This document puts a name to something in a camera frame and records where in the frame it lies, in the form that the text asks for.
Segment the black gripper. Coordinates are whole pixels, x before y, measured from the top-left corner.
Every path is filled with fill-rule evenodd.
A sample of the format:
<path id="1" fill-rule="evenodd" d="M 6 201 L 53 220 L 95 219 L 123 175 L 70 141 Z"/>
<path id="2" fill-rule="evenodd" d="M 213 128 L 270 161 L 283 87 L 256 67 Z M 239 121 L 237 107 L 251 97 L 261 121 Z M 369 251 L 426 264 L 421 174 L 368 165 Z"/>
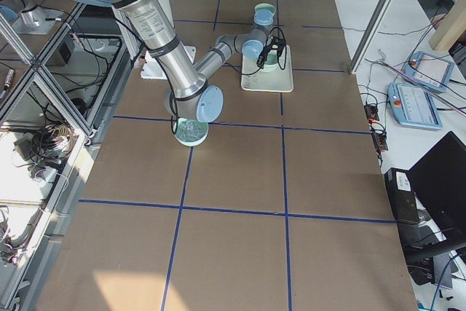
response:
<path id="1" fill-rule="evenodd" d="M 283 51 L 286 47 L 286 40 L 284 38 L 279 38 L 277 36 L 271 36 L 263 50 L 258 56 L 256 65 L 258 68 L 263 68 L 266 59 L 270 52 L 275 52 L 277 58 L 280 58 L 283 54 Z"/>

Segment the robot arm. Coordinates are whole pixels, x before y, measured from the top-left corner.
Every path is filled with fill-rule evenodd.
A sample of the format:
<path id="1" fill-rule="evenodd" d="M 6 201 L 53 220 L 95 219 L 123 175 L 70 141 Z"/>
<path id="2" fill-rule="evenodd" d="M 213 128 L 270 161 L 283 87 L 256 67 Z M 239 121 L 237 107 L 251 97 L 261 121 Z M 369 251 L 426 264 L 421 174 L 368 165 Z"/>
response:
<path id="1" fill-rule="evenodd" d="M 73 0 L 98 7 L 113 7 L 129 18 L 150 56 L 166 74 L 169 90 L 165 107 L 175 118 L 212 122 L 221 114 L 224 97 L 209 78 L 235 53 L 254 60 L 262 68 L 272 50 L 282 55 L 283 36 L 273 36 L 275 8 L 256 7 L 253 26 L 246 34 L 218 37 L 197 63 L 190 61 L 173 24 L 158 0 Z"/>

